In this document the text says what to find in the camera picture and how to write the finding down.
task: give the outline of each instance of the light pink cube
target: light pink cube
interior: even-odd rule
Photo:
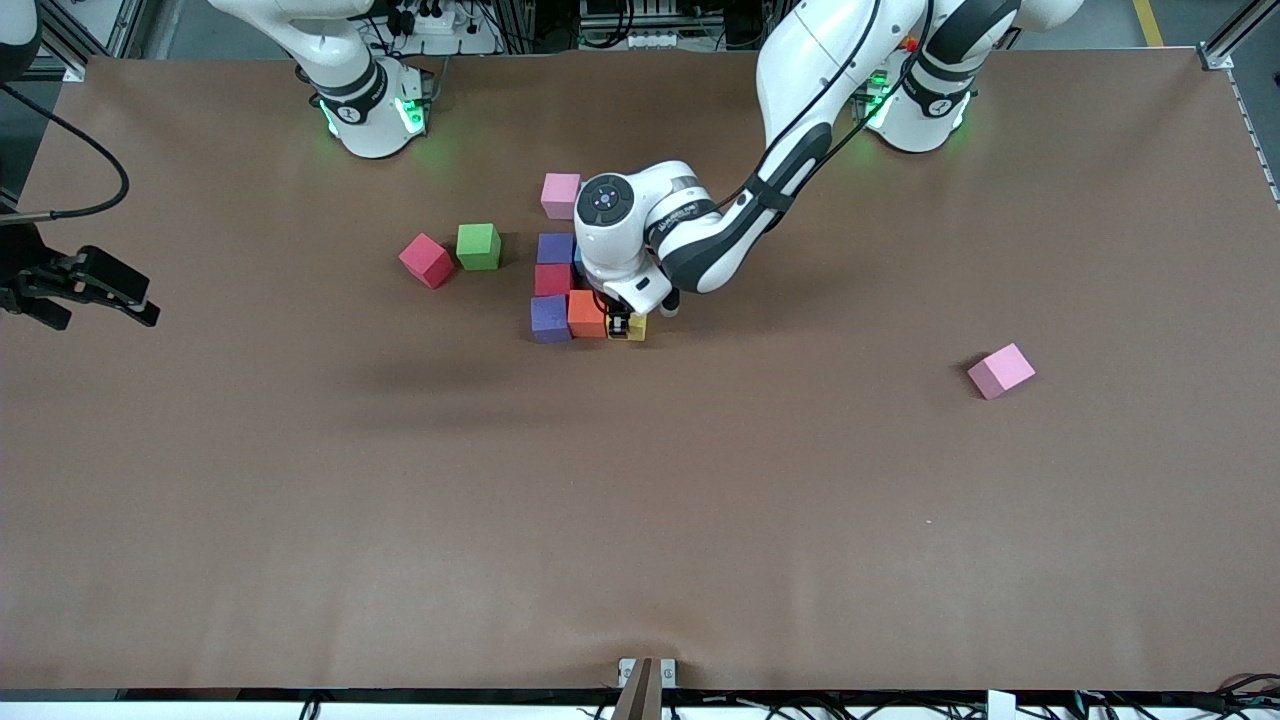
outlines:
[[[404,263],[408,272],[431,290],[444,284],[444,281],[453,274],[453,259],[449,258],[449,251],[426,234],[419,234],[401,251],[401,263]]]
[[[1014,343],[992,352],[982,363],[969,368],[969,377],[987,400],[1000,397],[1034,374],[1036,369]]]
[[[543,181],[543,210],[553,220],[572,220],[573,202],[577,201],[577,190],[581,186],[582,176],[573,173],[547,173]]]

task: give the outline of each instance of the foam block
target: foam block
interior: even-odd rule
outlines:
[[[467,270],[497,270],[502,238],[490,223],[458,225],[458,263]]]
[[[978,391],[987,400],[1000,397],[1009,388],[1034,374],[1036,369],[1023,357],[1023,352],[1014,343],[1001,347],[983,359],[982,363],[969,368],[969,377],[973,378]]]
[[[573,290],[573,269],[570,265],[535,265],[534,295],[550,297],[568,295]]]
[[[419,234],[408,247],[401,251],[401,263],[413,273],[413,277],[435,290],[453,274],[453,259],[438,242]]]
[[[573,337],[608,337],[604,311],[595,304],[595,292],[575,290],[568,293],[568,329]]]
[[[577,188],[582,176],[573,173],[547,173],[543,179],[543,210],[553,220],[572,220],[573,202],[577,201]]]
[[[644,336],[649,324],[649,315],[636,315],[631,314],[627,319],[627,340],[632,342],[644,342]]]
[[[568,342],[568,305],[563,295],[534,297],[529,301],[530,327],[538,342]]]
[[[573,233],[544,232],[538,236],[539,265],[571,265],[573,263]]]

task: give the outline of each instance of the cable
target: cable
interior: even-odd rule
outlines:
[[[764,28],[760,28],[760,32],[756,33],[756,36],[753,37],[751,40],[748,40],[746,42],[726,42],[724,47],[750,47],[756,42],[759,42],[762,37],[764,37]]]
[[[620,4],[620,6],[618,6],[618,27],[617,27],[617,29],[613,31],[613,33],[609,36],[609,38],[605,40],[604,42],[596,44],[596,42],[591,42],[590,40],[582,37],[582,20],[581,20],[581,18],[579,19],[579,23],[577,23],[579,24],[577,37],[579,37],[579,41],[582,45],[586,45],[588,47],[595,47],[596,50],[608,50],[609,47],[613,47],[613,46],[618,45],[620,42],[622,42],[623,40],[626,40],[627,36],[631,35],[631,28],[635,26],[635,20],[636,20],[636,4],[635,4],[635,0],[626,0],[625,5],[622,5],[622,0],[618,0],[618,4]]]
[[[1021,712],[1023,715],[1030,715],[1032,717],[1037,717],[1038,720],[1053,720],[1048,715],[1041,715],[1039,712],[1032,712],[1030,710],[1027,710],[1023,706],[1018,706],[1018,711]]]
[[[928,0],[928,3],[929,3],[929,13],[928,14],[932,18],[932,15],[933,15],[933,0]],[[836,69],[836,73],[831,76],[832,77],[832,82],[828,82],[827,85],[822,86],[822,90],[819,90],[818,94],[813,96],[813,100],[810,100],[809,104],[804,106],[804,109],[801,109],[799,113],[796,113],[795,118],[791,118],[791,122],[787,123],[787,127],[782,128],[782,132],[780,132],[778,135],[776,135],[773,137],[773,142],[771,142],[768,145],[768,147],[764,149],[764,154],[760,155],[760,160],[755,164],[755,169],[751,170],[751,173],[748,176],[748,179],[744,181],[742,184],[737,186],[737,190],[735,190],[733,192],[731,192],[727,197],[724,197],[724,200],[721,200],[718,204],[716,204],[714,208],[707,210],[705,213],[701,213],[701,215],[705,215],[705,214],[712,213],[714,210],[719,210],[721,208],[723,208],[723,206],[728,205],[730,202],[732,202],[733,199],[736,199],[739,195],[741,195],[742,191],[746,190],[746,183],[750,182],[750,179],[753,177],[756,177],[759,174],[760,168],[764,167],[765,159],[768,159],[769,154],[773,152],[773,150],[778,146],[778,142],[781,142],[782,138],[786,137],[787,133],[791,132],[791,129],[795,128],[796,124],[800,123],[800,120],[804,119],[804,117],[809,114],[809,110],[813,110],[814,105],[817,105],[818,101],[822,100],[827,95],[828,91],[831,91],[831,88],[836,85],[835,78],[837,78],[841,74],[844,74],[844,72],[847,70],[854,64],[854,58],[858,56],[858,53],[863,49],[863,45],[867,42],[867,38],[870,36],[872,28],[876,26],[876,18],[879,15],[879,6],[881,6],[881,0],[874,0],[874,4],[872,5],[872,17],[867,22],[867,27],[863,28],[861,37],[858,38],[858,42],[854,45],[854,49],[849,53],[849,56],[845,58],[845,61],[840,64],[840,68]],[[818,168],[814,168],[813,172],[817,173]],[[796,188],[796,191],[795,191],[794,195],[797,195],[799,192],[800,192],[800,190]]]
[[[379,28],[378,23],[374,20],[372,12],[370,10],[369,13],[365,13],[365,18],[364,19],[365,19],[366,23],[369,23],[374,28],[374,35],[378,36],[378,44],[383,46],[383,51],[385,53],[387,51],[387,38],[383,37],[381,28]]]
[[[320,701],[333,702],[333,693],[329,691],[311,691],[306,702],[302,703],[302,712],[298,714],[298,720],[317,720],[320,717]]]
[[[86,133],[82,129],[79,129],[78,127],[68,123],[67,120],[59,118],[52,111],[41,108],[35,101],[32,101],[29,97],[27,97],[26,95],[18,92],[17,90],[14,90],[14,88],[12,88],[9,86],[4,86],[0,90],[4,90],[14,100],[17,100],[18,102],[22,102],[27,108],[31,108],[32,110],[35,110],[40,115],[45,117],[47,120],[50,120],[50,122],[58,124],[60,128],[65,129],[67,132],[69,132],[69,133],[74,135],[76,137],[83,140],[90,147],[92,147],[93,150],[96,150],[99,152],[99,155],[101,155],[102,158],[105,158],[106,161],[110,163],[113,168],[115,168],[115,174],[119,176],[119,178],[120,178],[120,188],[115,191],[115,195],[113,195],[110,200],[106,200],[104,202],[99,202],[97,205],[90,205],[88,208],[78,208],[76,210],[49,210],[49,211],[45,211],[45,213],[35,213],[35,214],[33,213],[23,213],[23,214],[18,214],[18,215],[6,215],[4,218],[0,218],[0,224],[12,224],[12,223],[15,223],[15,222],[22,223],[22,222],[60,220],[63,218],[87,218],[88,215],[96,215],[97,213],[101,213],[104,210],[110,210],[111,208],[115,208],[116,205],[119,205],[122,200],[124,200],[124,196],[129,193],[129,173],[124,172],[124,165],[122,165],[120,161],[115,159],[115,155],[111,155],[110,150],[108,150],[106,147],[102,147],[102,145],[99,143],[92,137],[90,137],[88,133]]]
[[[1215,691],[1215,693],[1217,693],[1217,694],[1234,693],[1235,691],[1238,691],[1238,689],[1240,689],[1240,688],[1243,688],[1245,685],[1252,685],[1253,683],[1257,683],[1257,682],[1261,682],[1261,680],[1280,680],[1280,675],[1277,675],[1275,673],[1258,673],[1258,674],[1254,674],[1254,675],[1248,675],[1245,678],[1242,678],[1242,679],[1231,683],[1230,685],[1222,685],[1222,687],[1217,688],[1217,691]]]
[[[920,33],[922,35],[920,42],[915,46],[915,51],[908,55],[906,60],[902,60],[902,68],[901,72],[899,72],[897,81],[893,82],[893,87],[890,88],[886,97],[893,97],[893,95],[899,91],[899,88],[902,87],[902,81],[906,79],[906,73],[911,72],[911,68],[915,67],[916,59],[920,56],[922,53],[924,53],[925,44],[928,44],[928,41],[932,38],[932,36],[929,35],[929,27],[932,24],[933,24],[933,0],[928,0],[924,10],[924,32]],[[884,109],[884,102],[881,102],[877,106],[877,111],[883,109]],[[804,190],[804,186],[808,184],[809,181],[818,174],[818,170],[820,170],[822,167],[827,164],[827,161],[835,158],[836,154],[845,147],[845,145],[849,145],[849,141],[852,140],[854,136],[858,135],[864,127],[867,127],[867,123],[870,122],[870,119],[874,117],[876,113],[868,113],[865,118],[858,120],[858,123],[854,126],[854,129],[849,131],[849,133],[845,135],[845,137],[840,142],[837,142],[835,147],[828,150],[827,154],[823,155],[820,160],[818,160],[818,164],[815,164],[813,167],[813,170],[809,172],[809,177],[800,181],[800,184],[796,187],[792,196],[800,195],[800,191]]]
[[[452,55],[444,56],[444,65],[440,67],[440,74],[435,77],[435,82],[431,83],[431,102],[440,99],[440,91],[444,90],[444,77],[449,74],[449,58]]]
[[[783,708],[799,711],[800,715],[805,716],[805,720],[818,720],[808,710],[805,710],[803,706],[795,705],[795,702],[796,701],[791,701],[791,702],[785,703],[785,705],[774,705],[773,707],[769,708],[769,714],[764,716],[764,720],[773,720],[774,717],[787,717],[787,715],[782,714]]]
[[[1117,693],[1115,691],[1111,691],[1111,694],[1116,696],[1116,700],[1119,700],[1120,702],[1123,702],[1123,703],[1133,707],[1138,712],[1138,715],[1142,715],[1147,720],[1160,720],[1158,717],[1156,717],[1152,712],[1149,712],[1142,705],[1139,705],[1137,702],[1129,702],[1129,701],[1126,701],[1120,693]],[[1103,698],[1103,701],[1106,700],[1106,693],[1102,693],[1102,698]]]
[[[489,24],[493,27],[494,35],[502,37],[502,41],[504,44],[502,49],[503,55],[511,55],[512,46],[516,46],[517,50],[520,49],[521,44],[512,41],[512,36],[508,35],[507,31],[502,27],[502,24],[498,23],[497,18],[493,17],[493,13],[489,12],[488,5],[480,3],[480,12],[484,13],[485,19],[489,20]]]

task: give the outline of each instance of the green led light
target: green led light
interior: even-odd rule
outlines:
[[[401,120],[404,122],[404,129],[407,129],[410,135],[422,132],[422,111],[413,102],[396,99],[396,110],[399,111]]]
[[[320,110],[324,111],[324,118],[329,122],[329,135],[338,137],[338,123],[334,122],[333,114],[329,113],[329,108],[325,106],[324,100],[320,101]]]
[[[877,104],[872,105],[872,108],[869,110],[870,114],[872,114],[872,119],[867,122],[867,124],[872,129],[879,129],[881,126],[884,124],[884,118],[888,117],[888,106],[893,104],[893,100],[895,100],[895,97],[890,97],[890,99],[884,100],[883,102],[877,102]]]
[[[951,123],[951,129],[956,129],[957,127],[960,127],[960,123],[964,122],[964,109],[965,109],[965,106],[969,105],[969,99],[970,97],[973,97],[972,92],[965,92],[964,94],[964,100],[961,100],[960,101],[960,106],[956,108],[956,119],[955,119],[954,123]]]

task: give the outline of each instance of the yellow cube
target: yellow cube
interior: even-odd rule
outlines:
[[[627,320],[627,340],[635,342],[644,342],[645,324],[648,322],[648,315],[631,314],[631,319]]]

